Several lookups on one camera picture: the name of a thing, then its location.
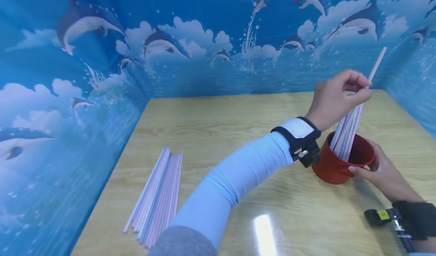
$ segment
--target black wrist strap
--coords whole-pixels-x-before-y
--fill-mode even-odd
[[[292,133],[290,133],[284,127],[275,127],[271,132],[278,132],[284,136],[284,138],[289,143],[289,152],[292,156],[293,161],[300,160],[304,167],[309,167],[313,163],[318,162],[319,147],[316,143],[316,139],[321,136],[321,131],[318,130],[312,122],[304,117],[298,117],[305,121],[310,127],[313,128],[313,132],[304,138],[295,138]]]
[[[392,204],[402,217],[404,230],[414,240],[436,237],[436,207],[427,202],[398,201]]]

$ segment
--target red cup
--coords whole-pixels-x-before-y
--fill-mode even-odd
[[[343,161],[330,149],[330,142],[332,141],[333,135],[334,132],[327,136],[326,141],[319,151],[319,162],[313,164],[312,169],[318,178],[323,181],[330,184],[342,184],[354,176],[354,174],[348,170],[350,165],[356,167],[370,165],[375,159],[375,153],[372,145],[370,145],[366,139],[356,134],[350,158],[348,162]]]

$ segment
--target drinking straw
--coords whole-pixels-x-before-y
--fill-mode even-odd
[[[377,69],[380,66],[380,63],[382,62],[382,59],[383,59],[383,57],[384,57],[384,55],[386,53],[386,49],[387,49],[386,47],[382,48],[380,54],[378,55],[377,61],[375,62],[374,66],[372,67],[372,70],[371,70],[371,72],[369,74],[369,77],[368,77],[368,80],[370,82],[372,82],[372,79],[374,78],[375,73],[377,72]],[[348,146],[347,146],[347,156],[346,156],[346,160],[345,161],[348,161],[348,159],[350,158],[350,153],[351,153],[351,150],[352,150],[352,147],[353,147],[355,134],[357,132],[357,127],[358,127],[358,124],[359,124],[359,119],[360,119],[360,116],[361,116],[361,113],[362,113],[362,108],[363,108],[363,104],[359,105],[357,119],[355,121],[355,124],[352,127],[352,138],[351,138],[351,140],[350,140],[350,142],[348,143]]]
[[[147,248],[155,244],[175,216],[182,159],[183,151],[174,155],[166,144],[124,227],[126,233],[132,224],[138,243]]]
[[[151,182],[152,179],[154,179],[154,177],[156,175],[156,171],[158,170],[159,164],[160,164],[160,162],[162,160],[162,157],[163,157],[164,153],[167,151],[167,149],[168,149],[168,144],[166,144],[165,147],[163,148],[163,150],[161,151],[161,153],[159,155],[159,158],[157,159],[156,164],[155,164],[155,166],[154,166],[154,168],[153,168],[153,170],[151,172],[151,175],[150,175],[149,179],[147,180],[147,182],[146,182],[146,184],[144,186],[144,189],[141,192],[141,195],[139,196],[139,199],[138,199],[138,201],[137,201],[137,203],[135,205],[135,208],[132,211],[132,214],[130,215],[129,220],[127,221],[127,223],[126,223],[126,225],[125,225],[125,227],[123,229],[123,233],[127,232],[128,228],[129,228],[129,225],[134,221],[134,218],[137,216],[138,211],[139,211],[139,206],[140,206],[140,204],[142,204],[142,202],[144,200],[144,195],[146,194],[146,191],[150,187],[150,182]]]
[[[168,161],[167,171],[165,172],[165,177],[162,178],[159,187],[159,192],[155,198],[155,201],[153,202],[150,215],[147,217],[145,230],[143,232],[143,235],[140,237],[140,244],[145,244],[146,247],[148,247],[149,245],[151,234],[154,231],[154,228],[157,227],[156,226],[157,221],[164,210],[163,199],[165,198],[166,193],[168,192],[169,178],[171,177],[171,171],[174,167],[174,164],[175,164],[175,156],[171,154],[171,158]]]
[[[163,196],[160,198],[160,205],[159,209],[156,213],[156,220],[155,225],[151,230],[151,233],[149,235],[149,241],[148,241],[148,248],[151,248],[154,243],[157,240],[157,237],[160,235],[160,233],[164,230],[164,221],[166,220],[165,217],[167,216],[167,213],[170,211],[170,197],[173,190],[173,182],[177,175],[177,167],[178,167],[178,159],[179,155],[173,156],[173,166],[171,167],[171,171],[168,171],[168,177],[166,179],[165,189],[166,193],[163,194]]]
[[[171,210],[171,215],[170,215],[170,221],[174,218],[174,216],[176,215],[177,212],[177,204],[178,204],[178,198],[179,198],[179,189],[180,189],[180,177],[181,177],[181,172],[182,172],[182,161],[183,161],[183,150],[180,153],[180,162],[179,162],[179,167],[178,167],[178,174],[177,174],[177,179],[176,179],[176,193],[174,196],[174,204],[173,204],[173,209]]]
[[[385,52],[386,52],[386,47],[383,47],[368,77],[368,80],[370,82],[372,82],[372,79],[374,78],[374,75],[377,72],[377,69],[382,61],[382,58],[385,55]],[[335,152],[336,155],[338,155],[344,161],[348,161],[348,159],[350,158],[350,153],[353,147],[355,134],[362,113],[362,107],[363,104],[360,104],[359,106],[353,108],[343,119],[341,119],[338,127],[336,128],[336,132],[335,135],[333,136],[332,143],[330,144],[330,148],[333,150],[333,152]]]
[[[167,172],[169,170],[170,167],[170,162],[171,162],[171,157],[173,156],[172,153],[170,153],[170,156],[167,160],[167,164],[165,166],[164,172],[162,174],[162,178],[160,179],[158,185],[157,185],[157,192],[155,194],[155,196],[153,197],[153,199],[150,201],[150,204],[147,205],[147,209],[148,212],[147,214],[143,217],[143,222],[141,222],[142,224],[142,228],[140,233],[138,234],[138,241],[139,244],[143,244],[144,242],[144,237],[147,236],[147,233],[149,232],[150,228],[151,228],[151,224],[153,222],[153,215],[156,211],[156,206],[158,204],[158,199],[161,197],[162,194],[162,188],[163,188],[163,184],[165,182],[165,176],[167,175]]]
[[[150,205],[153,202],[153,199],[155,198],[156,194],[159,191],[159,184],[161,182],[162,177],[164,176],[168,159],[170,157],[171,153],[168,151],[164,159],[162,160],[162,164],[160,167],[160,171],[155,179],[153,179],[151,188],[148,191],[149,193],[146,195],[146,200],[144,200],[143,205],[140,209],[140,216],[138,217],[138,220],[134,222],[134,233],[140,232],[144,227],[144,221],[146,221],[146,217],[148,216],[150,212]]]

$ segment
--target wooden table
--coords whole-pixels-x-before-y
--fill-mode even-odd
[[[166,142],[173,153],[184,149],[180,208],[211,167],[280,122],[304,115],[312,95],[151,100],[72,255],[146,255],[134,234],[121,231]],[[358,133],[381,144],[410,184],[436,202],[436,142],[387,93],[373,90]],[[363,217],[368,208],[384,206],[386,199],[362,179],[326,184],[297,162],[232,210],[219,255],[399,255],[392,231],[374,230]]]

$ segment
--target hand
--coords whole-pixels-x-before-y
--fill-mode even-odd
[[[370,85],[362,73],[350,69],[343,70],[316,85],[312,106],[306,118],[322,132],[329,129],[354,107],[370,99]],[[344,91],[355,94],[345,95]]]
[[[369,166],[370,170],[354,166],[348,167],[348,170],[370,181],[392,203],[401,200],[408,202],[424,201],[403,178],[382,148],[375,142],[367,141],[372,145],[375,152],[375,160]]]

